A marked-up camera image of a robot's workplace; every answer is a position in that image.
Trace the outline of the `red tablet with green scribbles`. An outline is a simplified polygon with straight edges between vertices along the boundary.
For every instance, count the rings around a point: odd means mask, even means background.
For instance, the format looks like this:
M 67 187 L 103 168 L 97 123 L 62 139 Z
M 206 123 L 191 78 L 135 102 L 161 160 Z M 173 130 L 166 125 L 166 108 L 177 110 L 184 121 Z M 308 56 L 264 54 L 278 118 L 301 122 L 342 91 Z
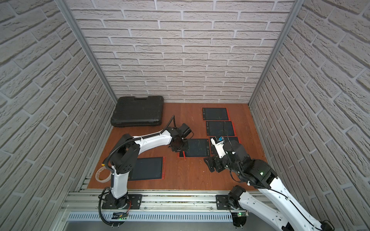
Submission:
M 236 136 L 231 121 L 206 121 L 206 132 L 208 136 Z

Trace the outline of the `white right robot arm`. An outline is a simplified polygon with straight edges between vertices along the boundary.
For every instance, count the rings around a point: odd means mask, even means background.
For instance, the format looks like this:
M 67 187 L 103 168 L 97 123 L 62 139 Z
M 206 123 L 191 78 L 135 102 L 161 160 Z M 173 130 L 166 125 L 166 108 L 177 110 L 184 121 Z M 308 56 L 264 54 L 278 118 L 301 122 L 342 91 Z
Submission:
M 265 195 L 276 208 L 271 208 L 236 185 L 226 197 L 226 208 L 246 210 L 258 216 L 277 231 L 333 231 L 328 220 L 319 221 L 306 211 L 285 187 L 272 167 L 261 159 L 252 159 L 237 141 L 222 137 L 211 139 L 216 154 L 204 162 L 210 172 L 229 170 L 238 183 L 245 182 Z

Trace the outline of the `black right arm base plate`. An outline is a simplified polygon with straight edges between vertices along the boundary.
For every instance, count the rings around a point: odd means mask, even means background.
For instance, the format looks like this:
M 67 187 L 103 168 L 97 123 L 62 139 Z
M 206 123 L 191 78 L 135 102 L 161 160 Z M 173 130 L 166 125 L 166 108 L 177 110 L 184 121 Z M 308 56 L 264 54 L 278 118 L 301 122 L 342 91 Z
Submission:
M 217 194 L 215 196 L 217 210 L 231 210 L 232 212 L 246 211 L 239 203 L 242 197 L 246 198 L 246 196 L 253 197 L 252 194 L 247 192 L 242 193 L 240 196 L 233 194 Z

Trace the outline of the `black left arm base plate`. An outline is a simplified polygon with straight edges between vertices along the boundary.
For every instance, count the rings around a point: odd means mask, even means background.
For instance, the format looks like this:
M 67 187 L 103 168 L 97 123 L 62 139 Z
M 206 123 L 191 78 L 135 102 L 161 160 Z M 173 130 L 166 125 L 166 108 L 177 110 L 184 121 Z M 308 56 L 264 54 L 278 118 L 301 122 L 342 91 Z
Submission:
M 142 198 L 142 194 L 127 194 L 116 199 L 111 193 L 109 193 L 103 197 L 102 209 L 139 209 Z

